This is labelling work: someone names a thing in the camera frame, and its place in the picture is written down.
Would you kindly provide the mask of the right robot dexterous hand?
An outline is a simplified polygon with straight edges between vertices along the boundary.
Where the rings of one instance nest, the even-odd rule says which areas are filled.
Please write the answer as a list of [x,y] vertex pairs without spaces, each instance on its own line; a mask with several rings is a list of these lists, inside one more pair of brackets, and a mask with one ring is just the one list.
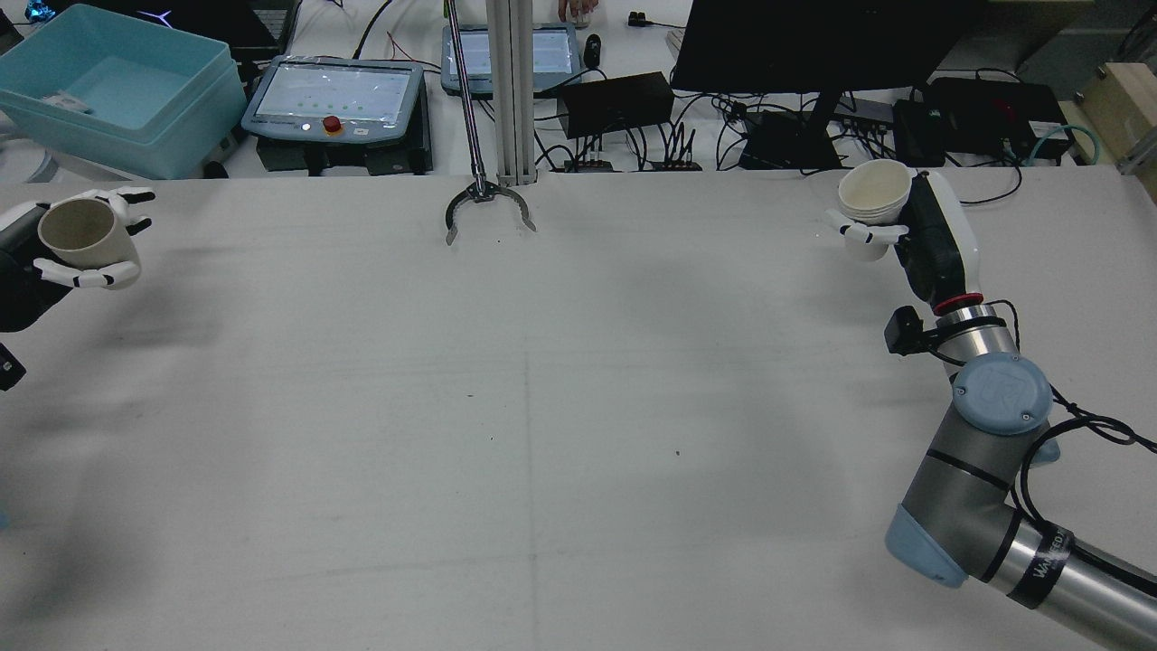
[[943,175],[911,173],[908,202],[883,223],[852,219],[850,209],[826,210],[823,222],[842,236],[843,251],[852,259],[875,262],[894,251],[915,297],[934,315],[983,302],[978,241]]

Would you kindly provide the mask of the left robot dexterous hand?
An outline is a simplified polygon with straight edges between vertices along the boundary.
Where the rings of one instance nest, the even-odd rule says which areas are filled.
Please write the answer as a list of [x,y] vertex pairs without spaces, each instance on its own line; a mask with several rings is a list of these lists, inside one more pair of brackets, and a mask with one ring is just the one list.
[[29,328],[74,288],[120,291],[142,272],[133,235],[150,225],[131,205],[153,201],[152,188],[89,190],[57,201],[3,212],[1,330]]

